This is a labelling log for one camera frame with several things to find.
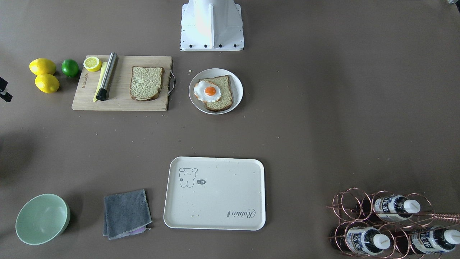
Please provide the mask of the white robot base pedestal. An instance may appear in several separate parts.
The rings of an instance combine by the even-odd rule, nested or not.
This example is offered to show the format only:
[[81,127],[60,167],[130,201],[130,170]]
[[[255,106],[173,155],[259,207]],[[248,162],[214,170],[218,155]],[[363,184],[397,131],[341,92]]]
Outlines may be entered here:
[[243,19],[233,0],[190,0],[182,5],[181,51],[241,51]]

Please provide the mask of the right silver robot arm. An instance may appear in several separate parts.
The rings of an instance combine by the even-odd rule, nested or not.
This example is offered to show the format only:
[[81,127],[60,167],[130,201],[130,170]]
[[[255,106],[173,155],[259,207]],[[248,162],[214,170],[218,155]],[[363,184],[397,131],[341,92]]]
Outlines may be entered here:
[[0,77],[0,98],[5,102],[11,102],[13,96],[7,92],[8,82]]

